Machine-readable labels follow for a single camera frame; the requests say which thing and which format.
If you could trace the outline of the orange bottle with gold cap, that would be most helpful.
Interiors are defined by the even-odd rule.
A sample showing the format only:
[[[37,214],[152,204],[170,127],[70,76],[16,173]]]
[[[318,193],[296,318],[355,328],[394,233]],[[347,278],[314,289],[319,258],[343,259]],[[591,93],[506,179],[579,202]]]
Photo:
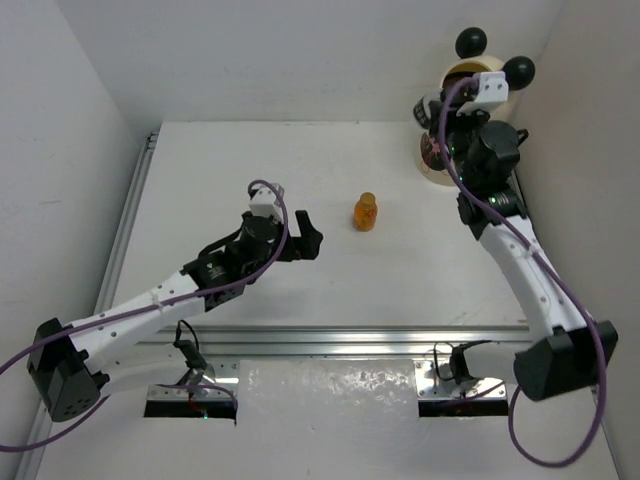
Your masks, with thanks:
[[[371,231],[375,226],[377,213],[375,195],[371,192],[362,193],[354,206],[353,226],[362,232]]]

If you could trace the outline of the clear bottle black label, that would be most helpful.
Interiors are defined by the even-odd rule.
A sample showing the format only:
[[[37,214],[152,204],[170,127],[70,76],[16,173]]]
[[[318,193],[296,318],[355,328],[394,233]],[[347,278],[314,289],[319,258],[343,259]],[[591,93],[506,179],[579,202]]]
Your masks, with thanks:
[[[446,90],[441,89],[437,96],[424,95],[414,105],[412,114],[417,124],[433,134],[439,125],[440,113],[446,98]]]

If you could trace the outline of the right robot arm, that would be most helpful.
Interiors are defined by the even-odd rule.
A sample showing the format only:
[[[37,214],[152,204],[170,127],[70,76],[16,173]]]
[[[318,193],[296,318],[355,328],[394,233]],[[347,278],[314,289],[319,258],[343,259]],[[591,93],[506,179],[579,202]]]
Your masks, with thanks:
[[[594,322],[540,248],[524,203],[509,185],[527,139],[482,107],[446,107],[438,137],[445,164],[460,189],[461,222],[489,253],[507,280],[529,325],[523,350],[487,342],[455,350],[451,370],[458,382],[497,376],[541,401],[588,387],[606,389],[606,369],[618,342],[609,321]]]

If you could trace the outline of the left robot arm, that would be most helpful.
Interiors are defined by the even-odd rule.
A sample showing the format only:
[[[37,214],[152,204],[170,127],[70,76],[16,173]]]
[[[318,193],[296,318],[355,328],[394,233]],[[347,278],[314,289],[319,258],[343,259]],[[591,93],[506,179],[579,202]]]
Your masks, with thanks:
[[[207,363],[191,340],[175,337],[162,353],[138,361],[131,350],[165,327],[240,297],[274,262],[312,261],[322,233],[305,210],[293,236],[284,219],[246,212],[238,230],[203,248],[159,285],[92,317],[38,326],[27,371],[55,423],[75,419],[107,396],[140,384],[179,386]]]

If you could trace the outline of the cream panda bin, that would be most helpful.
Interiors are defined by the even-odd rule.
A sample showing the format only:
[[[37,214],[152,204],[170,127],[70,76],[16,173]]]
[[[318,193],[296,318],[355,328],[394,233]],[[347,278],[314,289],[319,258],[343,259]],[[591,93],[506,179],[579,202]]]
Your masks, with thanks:
[[[487,36],[479,27],[461,31],[455,41],[458,60],[443,74],[438,93],[423,96],[414,106],[413,115],[423,134],[420,139],[419,168],[431,182],[452,186],[451,175],[442,161],[438,141],[440,110],[451,87],[464,78],[476,78],[483,90],[479,94],[462,89],[452,101],[446,126],[446,150],[455,170],[460,170],[462,153],[476,133],[489,120],[506,121],[519,92],[528,87],[536,75],[533,60],[515,56],[500,60],[486,53]]]

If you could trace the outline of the white foam block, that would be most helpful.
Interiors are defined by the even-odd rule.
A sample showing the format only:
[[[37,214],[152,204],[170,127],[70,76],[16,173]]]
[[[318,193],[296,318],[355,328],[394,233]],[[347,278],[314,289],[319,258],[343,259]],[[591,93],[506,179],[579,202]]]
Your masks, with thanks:
[[[409,360],[247,360],[238,387],[241,423],[274,416],[377,424],[418,416]]]

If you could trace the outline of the right aluminium side rail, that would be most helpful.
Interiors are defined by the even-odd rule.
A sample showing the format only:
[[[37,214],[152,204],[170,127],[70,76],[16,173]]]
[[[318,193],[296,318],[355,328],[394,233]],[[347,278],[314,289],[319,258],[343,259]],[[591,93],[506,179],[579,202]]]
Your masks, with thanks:
[[[531,331],[541,330],[545,336],[560,324],[566,302],[531,219],[519,209],[519,197],[515,199],[515,213],[498,225],[490,224],[480,242],[506,278]]]

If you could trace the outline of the aluminium side rail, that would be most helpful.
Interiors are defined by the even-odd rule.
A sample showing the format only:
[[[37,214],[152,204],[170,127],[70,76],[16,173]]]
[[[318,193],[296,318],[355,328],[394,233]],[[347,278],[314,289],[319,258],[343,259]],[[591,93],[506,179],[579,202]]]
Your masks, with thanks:
[[[158,130],[151,132],[144,140],[140,150],[96,300],[95,313],[110,308],[115,298],[117,284],[158,137]]]
[[[566,302],[531,219],[519,209],[519,197],[515,199],[515,213],[498,225],[490,224],[480,242],[506,278],[531,331],[541,330],[545,336],[560,324]]]

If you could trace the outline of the aluminium table rail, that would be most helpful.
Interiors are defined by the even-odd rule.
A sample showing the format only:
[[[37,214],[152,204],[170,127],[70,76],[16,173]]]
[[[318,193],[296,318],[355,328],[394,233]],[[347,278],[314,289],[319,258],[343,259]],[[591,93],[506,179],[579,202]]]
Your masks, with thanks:
[[[230,327],[195,330],[201,352],[242,358],[419,358],[435,347],[489,340],[523,347],[524,326],[455,327]]]

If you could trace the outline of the left aluminium side rail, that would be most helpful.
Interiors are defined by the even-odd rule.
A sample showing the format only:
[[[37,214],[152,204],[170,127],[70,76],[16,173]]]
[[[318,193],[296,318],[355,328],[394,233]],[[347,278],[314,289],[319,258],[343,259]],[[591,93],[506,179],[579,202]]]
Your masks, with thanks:
[[[117,284],[158,137],[158,130],[151,132],[144,140],[140,150],[96,300],[95,313],[110,308],[115,298]]]

